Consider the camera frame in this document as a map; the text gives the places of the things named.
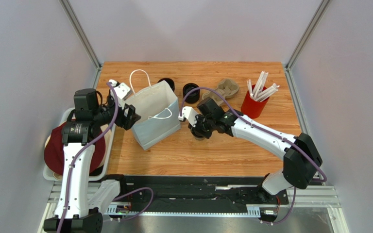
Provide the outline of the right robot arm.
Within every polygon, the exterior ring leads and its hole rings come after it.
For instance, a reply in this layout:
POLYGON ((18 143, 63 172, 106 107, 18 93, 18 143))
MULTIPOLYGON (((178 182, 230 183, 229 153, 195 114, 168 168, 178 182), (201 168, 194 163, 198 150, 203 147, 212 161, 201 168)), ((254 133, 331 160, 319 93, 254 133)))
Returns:
POLYGON ((308 134, 295 136, 279 132, 233 108, 225 111, 211 98, 204 99, 197 107, 198 110, 182 107, 178 114, 180 121, 188 121, 188 127, 196 138, 209 139, 217 131, 260 146, 283 162, 281 169, 267 174, 259 184, 265 194, 276 195, 290 187, 306 189, 322 165, 308 134))

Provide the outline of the white paper bag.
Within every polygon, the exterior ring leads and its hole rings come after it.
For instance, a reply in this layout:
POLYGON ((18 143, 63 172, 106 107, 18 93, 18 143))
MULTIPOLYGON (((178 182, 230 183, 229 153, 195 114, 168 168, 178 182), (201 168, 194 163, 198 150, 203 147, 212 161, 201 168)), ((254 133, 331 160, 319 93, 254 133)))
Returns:
POLYGON ((137 71, 132 71, 129 76, 133 94, 125 103, 134 106, 136 113, 141 116, 131 130, 142 149, 148 150, 181 128, 178 120, 179 103, 178 97, 166 81, 152 85, 148 74, 148 86, 135 91, 132 75, 137 71))

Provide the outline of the separated black cup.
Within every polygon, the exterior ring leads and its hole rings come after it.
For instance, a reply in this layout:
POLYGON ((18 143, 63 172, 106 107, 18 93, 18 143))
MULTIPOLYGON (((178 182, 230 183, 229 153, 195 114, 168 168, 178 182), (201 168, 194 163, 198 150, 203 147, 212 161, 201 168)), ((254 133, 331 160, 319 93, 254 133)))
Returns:
POLYGON ((194 136, 194 138, 196 139, 196 140, 199 140, 199 141, 201 141, 201 140, 205 140, 206 138, 204 137, 204 136, 201 136, 201 135, 193 135, 194 136))

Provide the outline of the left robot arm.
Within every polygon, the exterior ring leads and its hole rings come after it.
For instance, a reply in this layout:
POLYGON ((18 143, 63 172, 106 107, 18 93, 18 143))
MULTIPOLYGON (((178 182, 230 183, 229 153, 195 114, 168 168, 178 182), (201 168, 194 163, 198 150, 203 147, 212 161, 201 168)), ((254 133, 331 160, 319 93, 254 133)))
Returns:
POLYGON ((130 129, 140 115, 125 100, 132 94, 129 87, 112 87, 105 105, 98 102, 93 88, 74 94, 74 110, 62 129, 64 173, 60 198, 54 217, 44 221, 47 233, 99 233, 103 214, 120 193, 121 180, 103 178, 92 198, 87 197, 90 164, 95 144, 114 126, 130 129))

